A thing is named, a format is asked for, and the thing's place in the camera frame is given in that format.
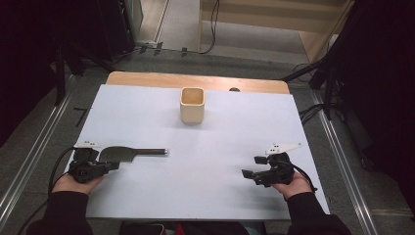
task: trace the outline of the metal frame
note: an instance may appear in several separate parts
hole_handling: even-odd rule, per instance
[[[6,225],[7,219],[12,213],[13,208],[15,207],[19,197],[23,192],[24,186],[32,175],[40,157],[42,156],[43,151],[49,142],[50,137],[52,136],[59,120],[67,108],[72,94],[72,89],[75,87],[76,83],[76,77],[71,75],[67,82],[67,96],[65,96],[61,105],[56,106],[53,109],[51,115],[49,115],[48,120],[40,131],[40,134],[37,136],[37,139],[31,147],[30,152],[27,154],[27,157],[25,158],[21,168],[16,174],[15,179],[4,194],[0,203],[0,232]]]
[[[314,90],[311,90],[311,96],[315,104],[323,104],[323,100]],[[377,235],[379,232],[376,229],[376,225],[369,212],[369,208],[366,205],[366,201],[354,178],[350,165],[348,164],[346,154],[343,151],[335,127],[333,126],[332,121],[327,119],[323,111],[320,111],[319,115],[363,232],[366,235]]]

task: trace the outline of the hand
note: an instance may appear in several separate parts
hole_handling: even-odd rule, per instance
[[[282,193],[286,200],[296,194],[312,192],[307,179],[298,172],[294,173],[293,181],[289,185],[271,184],[271,186]]]
[[[99,178],[93,179],[86,183],[78,183],[76,180],[69,174],[66,174],[62,176],[58,182],[56,182],[52,193],[60,192],[60,191],[72,191],[72,192],[78,192],[78,193],[84,193],[89,195],[98,184],[103,181],[104,176],[101,176]]]

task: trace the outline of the sleeve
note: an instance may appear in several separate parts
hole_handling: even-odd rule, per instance
[[[48,199],[43,218],[31,223],[27,235],[92,235],[86,220],[88,195],[77,192],[56,192]]]
[[[344,223],[334,214],[326,214],[313,193],[297,194],[287,201],[292,225],[288,235],[350,235]]]

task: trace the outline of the wooden edge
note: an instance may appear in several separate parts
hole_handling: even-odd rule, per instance
[[[339,30],[343,22],[346,21],[348,11],[350,10],[350,1],[345,1],[341,8],[339,8],[338,16],[335,21],[328,24],[329,31],[326,32],[313,32],[313,31],[300,31],[299,36],[304,47],[305,54],[311,63],[318,60],[323,52],[323,49],[328,45],[328,42],[333,37],[333,34]]]
[[[166,88],[201,87],[206,90],[226,91],[236,87],[242,92],[290,94],[287,83],[280,80],[158,72],[113,71],[110,73],[106,84]]]

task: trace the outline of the cup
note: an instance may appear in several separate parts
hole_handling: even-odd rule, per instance
[[[180,115],[183,122],[200,123],[204,120],[205,90],[199,87],[184,87],[180,95]]]

